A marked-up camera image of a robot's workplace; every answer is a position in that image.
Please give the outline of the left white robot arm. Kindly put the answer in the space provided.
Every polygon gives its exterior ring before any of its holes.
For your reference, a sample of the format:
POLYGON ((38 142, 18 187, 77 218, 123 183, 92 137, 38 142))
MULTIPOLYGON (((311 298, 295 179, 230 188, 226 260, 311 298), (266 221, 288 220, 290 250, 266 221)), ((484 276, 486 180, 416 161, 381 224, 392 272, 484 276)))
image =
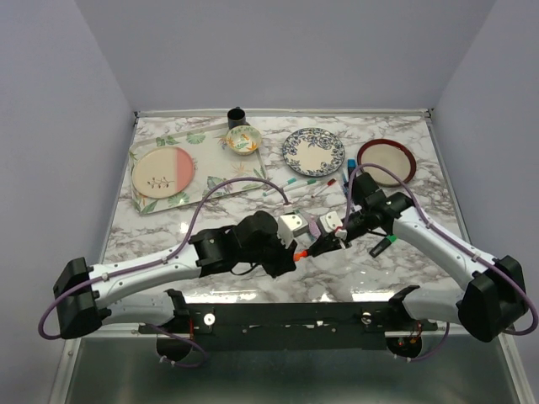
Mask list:
POLYGON ((294 232, 303 220, 257 211, 236 225, 205 229, 175 249, 123 263, 67 263, 53 286, 59 336, 87 336, 105 324, 151 323, 168 332, 186 324, 185 309, 171 300, 138 300, 136 294, 175 281, 231 272, 239 264, 261 266, 276 278, 295 270, 294 232))

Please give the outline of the green black highlighter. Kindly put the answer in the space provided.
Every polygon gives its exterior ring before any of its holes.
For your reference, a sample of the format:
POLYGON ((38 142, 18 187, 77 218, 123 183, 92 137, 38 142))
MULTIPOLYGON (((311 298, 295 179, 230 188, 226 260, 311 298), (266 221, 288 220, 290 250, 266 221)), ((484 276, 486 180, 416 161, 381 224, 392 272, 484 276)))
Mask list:
POLYGON ((377 258, 384 253, 398 238, 394 235, 383 237, 370 251, 369 254, 373 258, 377 258))

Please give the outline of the orange black highlighter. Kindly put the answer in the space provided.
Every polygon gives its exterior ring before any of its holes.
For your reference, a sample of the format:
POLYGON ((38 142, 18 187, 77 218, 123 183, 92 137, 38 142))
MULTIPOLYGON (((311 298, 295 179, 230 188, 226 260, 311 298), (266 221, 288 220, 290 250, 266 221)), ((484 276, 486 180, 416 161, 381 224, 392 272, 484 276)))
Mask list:
POLYGON ((306 250, 302 250, 302 251, 300 251, 300 252, 296 252, 296 253, 294 254, 294 257, 293 257, 293 258, 294 258, 294 261, 295 261, 295 262, 298 262, 298 261, 300 261, 300 260, 302 260, 302 259, 304 259, 304 258, 309 258, 309 257, 311 257, 311 256, 312 256, 311 251, 310 251, 309 249, 306 249, 306 250))

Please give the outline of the blue black highlighter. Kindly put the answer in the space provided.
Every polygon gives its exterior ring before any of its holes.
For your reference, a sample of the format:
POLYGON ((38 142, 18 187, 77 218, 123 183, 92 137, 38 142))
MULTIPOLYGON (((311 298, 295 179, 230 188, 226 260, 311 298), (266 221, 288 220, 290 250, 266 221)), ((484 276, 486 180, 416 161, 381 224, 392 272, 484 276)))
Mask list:
POLYGON ((347 173, 348 177, 351 176, 352 172, 356 169, 356 160, 351 158, 347 161, 347 173))

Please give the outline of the purple translucent highlighter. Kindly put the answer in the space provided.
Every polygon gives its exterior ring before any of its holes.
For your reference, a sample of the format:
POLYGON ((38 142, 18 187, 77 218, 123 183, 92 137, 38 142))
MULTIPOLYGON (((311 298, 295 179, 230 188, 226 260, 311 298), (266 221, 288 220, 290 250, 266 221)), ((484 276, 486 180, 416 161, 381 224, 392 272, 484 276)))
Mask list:
POLYGON ((321 236, 318 224, 315 221, 308 222, 308 232, 313 241, 317 240, 321 236))

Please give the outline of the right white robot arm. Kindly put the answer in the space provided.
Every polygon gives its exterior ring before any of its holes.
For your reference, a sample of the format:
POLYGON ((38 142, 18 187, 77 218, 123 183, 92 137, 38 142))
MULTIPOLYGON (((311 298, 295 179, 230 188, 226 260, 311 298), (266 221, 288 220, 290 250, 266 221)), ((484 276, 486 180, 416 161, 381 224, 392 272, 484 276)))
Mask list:
POLYGON ((511 332, 526 313, 536 313, 518 261, 511 256, 496 258, 456 237, 431 220, 413 195, 387 196, 369 173, 362 173, 351 179, 347 202, 359 205, 360 211, 347 213, 344 219, 331 216, 307 256, 349 247, 355 239, 382 229, 421 251, 457 284, 451 290, 413 285, 396 293, 387 309, 393 327, 404 330, 417 320, 454 323, 477 340, 490 342, 511 332))

